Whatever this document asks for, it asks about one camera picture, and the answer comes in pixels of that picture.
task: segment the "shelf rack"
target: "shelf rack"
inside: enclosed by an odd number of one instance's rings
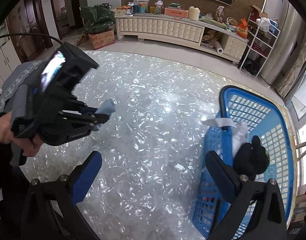
[[[259,73],[261,72],[262,68],[264,67],[264,65],[265,65],[265,63],[266,63],[268,57],[270,56],[270,54],[271,54],[271,52],[272,52],[272,50],[273,50],[273,48],[274,48],[274,46],[275,46],[275,44],[276,44],[276,41],[278,40],[278,38],[279,38],[279,36],[280,36],[280,32],[281,32],[281,31],[280,31],[276,26],[274,26],[273,24],[269,23],[270,26],[272,26],[272,27],[274,28],[274,30],[272,31],[272,33],[271,33],[270,31],[268,31],[267,33],[270,34],[271,36],[273,36],[273,37],[275,38],[273,45],[270,46],[269,44],[267,44],[267,43],[265,43],[263,40],[261,40],[259,37],[257,37],[257,36],[258,36],[258,32],[259,32],[260,28],[262,27],[262,23],[264,22],[264,20],[262,20],[262,18],[261,18],[260,24],[257,24],[256,22],[250,20],[250,16],[251,16],[251,14],[249,15],[249,18],[248,18],[248,24],[249,24],[249,22],[252,22],[252,23],[256,24],[256,25],[258,26],[258,28],[257,28],[255,34],[253,34],[252,32],[248,31],[248,33],[250,33],[251,36],[253,36],[253,39],[252,39],[252,41],[251,41],[251,44],[250,44],[250,45],[249,45],[249,44],[247,45],[247,48],[249,48],[249,49],[248,49],[248,52],[246,53],[246,55],[245,55],[245,57],[244,57],[244,59],[243,59],[243,61],[242,61],[242,64],[241,64],[241,66],[240,66],[239,69],[241,70],[241,68],[242,68],[244,62],[246,61],[246,59],[247,59],[247,57],[248,57],[250,51],[251,51],[251,50],[252,50],[252,51],[255,51],[257,54],[259,54],[259,55],[261,55],[262,57],[265,58],[265,60],[264,60],[264,62],[263,62],[263,64],[262,64],[262,66],[260,67],[260,70],[257,72],[257,74],[256,74],[256,76],[255,76],[255,78],[257,78],[258,75],[259,75]],[[267,56],[265,56],[265,55],[262,54],[261,52],[259,52],[259,51],[257,51],[257,50],[255,50],[255,49],[252,48],[253,44],[256,43],[256,42],[255,42],[256,40],[259,40],[259,41],[261,41],[263,44],[265,44],[266,46],[268,46],[268,48],[270,49],[270,52],[269,52],[269,54],[268,54]]]

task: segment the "screw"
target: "screw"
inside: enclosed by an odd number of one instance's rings
[[[249,179],[249,178],[248,178],[247,175],[240,175],[240,180],[246,182],[246,181],[248,181],[248,179]]]
[[[35,185],[37,185],[37,183],[39,183],[40,181],[38,180],[38,179],[33,179],[32,181],[31,181],[31,184],[33,185],[33,186],[35,186]]]
[[[65,175],[65,174],[64,174],[64,175],[61,175],[60,178],[59,178],[59,180],[62,181],[62,182],[65,182],[65,181],[68,180],[68,176]]]
[[[276,185],[276,180],[275,180],[275,179],[269,179],[269,182],[270,182],[272,185]]]

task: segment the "orange plastic bag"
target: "orange plastic bag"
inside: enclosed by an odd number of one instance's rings
[[[245,19],[241,19],[241,24],[237,28],[237,34],[242,38],[246,38],[248,36],[248,24]]]

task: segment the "person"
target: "person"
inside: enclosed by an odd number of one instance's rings
[[[29,181],[19,167],[12,167],[9,163],[12,159],[11,143],[15,143],[23,149],[23,155],[34,157],[42,140],[38,135],[32,140],[14,138],[11,131],[12,112],[0,113],[0,190],[3,200],[0,201],[0,220],[11,236],[20,238],[21,217],[24,201],[29,187]]]

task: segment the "white container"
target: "white container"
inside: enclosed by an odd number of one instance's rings
[[[200,15],[200,9],[199,8],[194,8],[193,6],[191,6],[189,8],[189,19],[191,20],[198,20],[198,16]]]

